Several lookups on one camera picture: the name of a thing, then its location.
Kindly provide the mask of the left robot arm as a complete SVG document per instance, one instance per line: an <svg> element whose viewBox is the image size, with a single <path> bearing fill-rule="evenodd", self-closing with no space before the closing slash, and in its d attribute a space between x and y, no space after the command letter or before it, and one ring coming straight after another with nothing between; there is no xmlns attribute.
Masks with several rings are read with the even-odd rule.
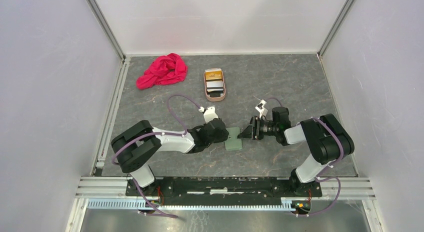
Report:
<svg viewBox="0 0 424 232"><path fill-rule="evenodd" d="M112 139L112 163L120 166L123 173L130 174L140 192L151 196L157 190L157 182L147 162L155 153L195 154L228 138L229 132L220 118L180 132L159 129L141 120Z"/></svg>

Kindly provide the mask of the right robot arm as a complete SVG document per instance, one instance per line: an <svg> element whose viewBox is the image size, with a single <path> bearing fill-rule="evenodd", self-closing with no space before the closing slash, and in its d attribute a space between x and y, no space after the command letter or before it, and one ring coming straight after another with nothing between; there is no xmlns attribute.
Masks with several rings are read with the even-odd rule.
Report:
<svg viewBox="0 0 424 232"><path fill-rule="evenodd" d="M271 112L271 120L265 116L253 116L237 137L262 140L264 136L274 136L282 146L307 143L309 156L291 172L288 180L289 191L295 196L306 193L326 168L355 150L353 139L332 113L292 125L288 108L274 107Z"/></svg>

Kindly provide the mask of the green card holder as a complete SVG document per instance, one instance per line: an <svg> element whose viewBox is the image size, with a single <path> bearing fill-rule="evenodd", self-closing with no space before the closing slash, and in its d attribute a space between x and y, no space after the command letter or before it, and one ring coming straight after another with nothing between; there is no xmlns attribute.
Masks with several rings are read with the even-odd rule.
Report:
<svg viewBox="0 0 424 232"><path fill-rule="evenodd" d="M228 131L228 139L224 142L226 151L237 151L243 149L243 142L238 135L241 133L239 127L229 127L226 129Z"/></svg>

